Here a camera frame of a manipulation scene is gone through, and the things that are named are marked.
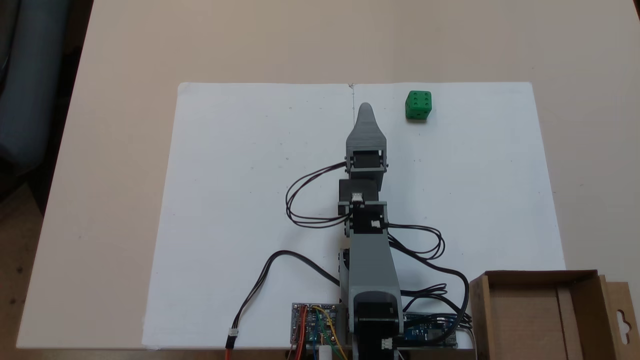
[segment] cardboard box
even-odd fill
[[[596,270],[488,271],[471,282],[470,298],[478,360],[640,358],[628,284]]]

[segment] green wire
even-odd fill
[[[317,321],[320,323],[320,329],[322,331],[322,337],[326,339],[325,335],[326,335],[326,329],[324,328],[324,322],[322,320],[320,320],[320,311],[316,310],[316,314],[317,314]],[[333,350],[333,352],[335,352],[336,355],[338,355],[338,357],[342,360],[347,360],[345,359],[342,354],[340,354],[340,352],[338,352],[338,349],[335,348],[335,346],[331,343],[331,339],[329,339],[327,341],[327,343],[329,343],[329,346],[331,346],[331,350]]]

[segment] yellow wire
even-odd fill
[[[323,308],[318,306],[313,306],[312,309],[320,310],[324,313],[324,315],[326,316],[326,323],[329,324],[329,327],[331,328],[331,332],[333,333],[333,337],[335,338],[335,343],[338,344],[338,350],[340,350],[340,353],[345,359],[348,359],[347,355],[342,350],[342,345],[340,345],[340,342],[338,341],[338,335],[335,333],[335,329],[333,328],[333,322],[331,321],[331,317],[329,316],[329,313],[327,313]]]

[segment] gray robotic arm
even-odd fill
[[[351,214],[345,222],[351,247],[341,253],[340,287],[349,307],[353,359],[397,359],[390,339],[403,332],[400,285],[387,240],[387,203],[378,199],[387,139],[366,102],[347,137],[346,153],[349,179],[340,180],[338,205],[341,215]]]

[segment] floor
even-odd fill
[[[42,215],[27,186],[0,203],[0,359],[4,360],[222,360],[220,351],[19,350],[15,348],[38,247]],[[284,360],[282,350],[236,350],[234,360]],[[412,359],[473,359],[473,352],[437,350]]]

